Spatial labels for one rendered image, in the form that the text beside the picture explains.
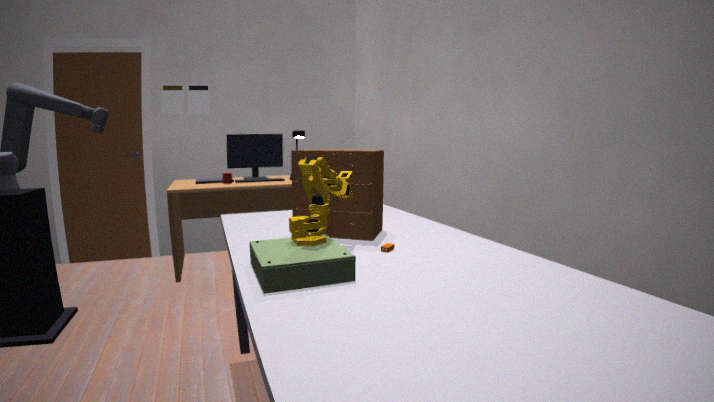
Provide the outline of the dark brown chest of drawers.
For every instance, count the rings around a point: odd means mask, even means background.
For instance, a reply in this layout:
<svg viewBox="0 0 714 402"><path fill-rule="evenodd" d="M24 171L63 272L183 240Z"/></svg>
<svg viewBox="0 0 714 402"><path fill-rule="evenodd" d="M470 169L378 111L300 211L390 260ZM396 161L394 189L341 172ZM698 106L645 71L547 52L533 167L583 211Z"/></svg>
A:
<svg viewBox="0 0 714 402"><path fill-rule="evenodd" d="M294 206L294 181L302 179L294 179L293 170L293 153L301 152L330 152L330 169L332 169L332 153L341 152L355 152L355 153L372 153L372 181L355 181L346 180L346 182L363 182L372 183L372 221L371 221L371 239L361 239L361 238L348 238L348 237L335 237L333 236L333 211L331 212L331 236L330 238L340 238L340 239L353 239L353 240L366 240L373 241L383 228L383 173L384 173L384 150L377 152L356 152L356 151L330 151L330 150L291 150L291 170L292 170L292 217L295 217L296 208L306 208L309 207L298 207Z"/></svg>

